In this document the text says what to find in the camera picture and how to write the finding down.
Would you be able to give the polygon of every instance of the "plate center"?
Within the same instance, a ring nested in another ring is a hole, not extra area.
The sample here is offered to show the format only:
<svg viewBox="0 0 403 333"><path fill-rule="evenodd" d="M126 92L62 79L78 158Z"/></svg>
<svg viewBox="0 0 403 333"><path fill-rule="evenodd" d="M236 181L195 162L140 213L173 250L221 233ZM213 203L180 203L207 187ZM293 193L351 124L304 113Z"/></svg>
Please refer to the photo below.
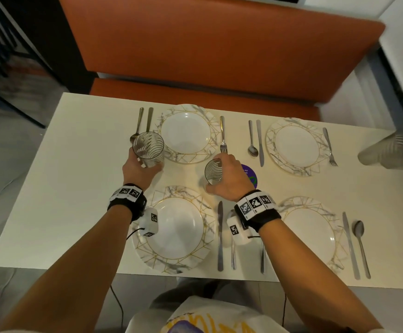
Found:
<svg viewBox="0 0 403 333"><path fill-rule="evenodd" d="M203 219L189 201L170 197L157 203L158 233L147 239L149 246L161 257L182 258L198 246L203 236Z"/></svg>
<svg viewBox="0 0 403 333"><path fill-rule="evenodd" d="M296 167L308 167L319 157L319 145L314 137L298 126L280 129L275 144L282 158Z"/></svg>
<svg viewBox="0 0 403 333"><path fill-rule="evenodd" d="M193 154L206 147L211 138L209 124L192 112L179 112L166 118L161 127L161 136L172 150Z"/></svg>
<svg viewBox="0 0 403 333"><path fill-rule="evenodd" d="M322 215L300 208L290 212L283 221L322 262L328 263L332 259L335 252L334 232Z"/></svg>

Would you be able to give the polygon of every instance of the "plate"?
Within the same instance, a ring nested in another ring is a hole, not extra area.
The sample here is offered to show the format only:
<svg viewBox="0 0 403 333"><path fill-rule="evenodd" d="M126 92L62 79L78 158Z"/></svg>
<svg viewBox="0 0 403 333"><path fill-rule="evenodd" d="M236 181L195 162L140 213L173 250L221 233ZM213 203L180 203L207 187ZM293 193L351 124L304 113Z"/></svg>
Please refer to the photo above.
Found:
<svg viewBox="0 0 403 333"><path fill-rule="evenodd" d="M182 104L158 118L157 132L165 142L165 157L180 163L204 161L221 143L220 123L203 107Z"/></svg>
<svg viewBox="0 0 403 333"><path fill-rule="evenodd" d="M180 274L196 267L208 255L215 239L215 213L196 191L168 186L146 196L158 212L158 233L133 236L138 257L150 268ZM138 229L137 221L132 230Z"/></svg>
<svg viewBox="0 0 403 333"><path fill-rule="evenodd" d="M266 147L271 158L294 175L311 176L328 166L329 147L323 134L302 119L273 123L266 133Z"/></svg>
<svg viewBox="0 0 403 333"><path fill-rule="evenodd" d="M335 273L345 268L348 240L342 220L310 197L299 196L279 206L283 222Z"/></svg>

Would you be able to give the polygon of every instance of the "forearm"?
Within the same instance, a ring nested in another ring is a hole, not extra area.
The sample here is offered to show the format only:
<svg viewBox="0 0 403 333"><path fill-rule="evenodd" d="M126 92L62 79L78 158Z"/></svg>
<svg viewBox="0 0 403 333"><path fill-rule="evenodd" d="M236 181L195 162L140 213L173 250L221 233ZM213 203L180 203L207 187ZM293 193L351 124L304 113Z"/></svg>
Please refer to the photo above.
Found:
<svg viewBox="0 0 403 333"><path fill-rule="evenodd" d="M110 208L36 281L0 331L92 332L121 261L131 218L124 206Z"/></svg>
<svg viewBox="0 0 403 333"><path fill-rule="evenodd" d="M310 330L323 331L332 323L360 333L381 328L354 293L282 220L265 224L259 235L287 297Z"/></svg>

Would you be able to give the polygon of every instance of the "dining table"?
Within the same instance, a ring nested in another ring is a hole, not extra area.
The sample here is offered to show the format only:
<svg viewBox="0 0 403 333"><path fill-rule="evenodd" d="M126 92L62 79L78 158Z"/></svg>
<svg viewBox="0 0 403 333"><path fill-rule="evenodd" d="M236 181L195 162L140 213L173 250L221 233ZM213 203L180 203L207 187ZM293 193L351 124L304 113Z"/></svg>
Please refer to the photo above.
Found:
<svg viewBox="0 0 403 333"><path fill-rule="evenodd" d="M137 129L138 112L154 108L152 127L175 105L64 93L47 128L38 153L27 174L15 205L0 236L0 267L47 269L83 236L106 212L112 193L122 185L121 167ZM326 205L338 219L345 212L349 223L364 223L363 246L371 273L365 276L357 238L351 233L360 279L354 278L351 257L345 248L336 271L348 286L403 289L403 169L365 166L358 153L391 134L382 129L311 122L318 130L326 127L332 154L338 166L326 166L312 176L296 176L283 170L263 144L265 162L248 153L249 120L261 121L263 139L280 117L232 111L210 110L219 122L224 117L228 153L251 168L257 188L277 204L304 196ZM146 129L143 117L140 133ZM254 127L254 143L259 148ZM196 191L215 212L223 201L225 215L234 203L206 193L204 169L208 156L197 163L178 163L165 158L164 169L148 190L184 186ZM262 244L253 238L235 245L236 268L231 267L232 236L223 220L224 268L217 268L218 230L212 248L196 267L180 277L218 278L247 281L278 281L269 258L265 273L260 269ZM346 237L344 229L336 241ZM143 263L133 241L127 240L120 274L164 275Z"/></svg>

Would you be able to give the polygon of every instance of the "hand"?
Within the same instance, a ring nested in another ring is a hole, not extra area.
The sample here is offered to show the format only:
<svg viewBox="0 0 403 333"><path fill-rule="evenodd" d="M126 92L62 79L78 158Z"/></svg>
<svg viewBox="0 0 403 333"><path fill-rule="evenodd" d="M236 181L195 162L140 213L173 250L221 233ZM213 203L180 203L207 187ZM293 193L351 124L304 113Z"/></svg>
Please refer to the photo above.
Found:
<svg viewBox="0 0 403 333"><path fill-rule="evenodd" d="M220 153L214 159L221 160L223 176L219 184L206 185L206 191L229 201L238 202L244 195L254 190L254 185L243 170L240 161L231 154Z"/></svg>
<svg viewBox="0 0 403 333"><path fill-rule="evenodd" d="M131 147L129 149L129 158L123 165L123 184L134 183L143 191L149 188L152 179L155 175L163 170L163 162L154 167L144 168L142 162Z"/></svg>

